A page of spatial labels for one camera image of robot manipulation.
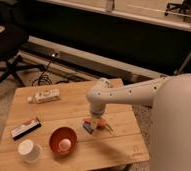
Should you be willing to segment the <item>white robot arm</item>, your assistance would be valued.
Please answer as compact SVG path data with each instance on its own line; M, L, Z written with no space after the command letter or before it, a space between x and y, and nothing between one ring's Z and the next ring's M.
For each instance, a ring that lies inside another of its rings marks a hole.
M191 73L121 87L101 78L86 98L94 118L108 104L150 106L150 171L191 171Z

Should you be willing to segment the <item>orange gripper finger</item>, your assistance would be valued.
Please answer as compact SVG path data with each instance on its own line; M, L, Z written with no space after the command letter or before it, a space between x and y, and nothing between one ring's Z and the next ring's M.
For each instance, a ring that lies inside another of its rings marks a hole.
M91 124L91 119L90 118L86 118L86 119L84 119L84 122L86 122L88 124Z
M106 125L107 125L107 122L106 122L105 119L101 119L101 120L98 122L98 127L99 127L99 128L104 129L104 128L106 127Z

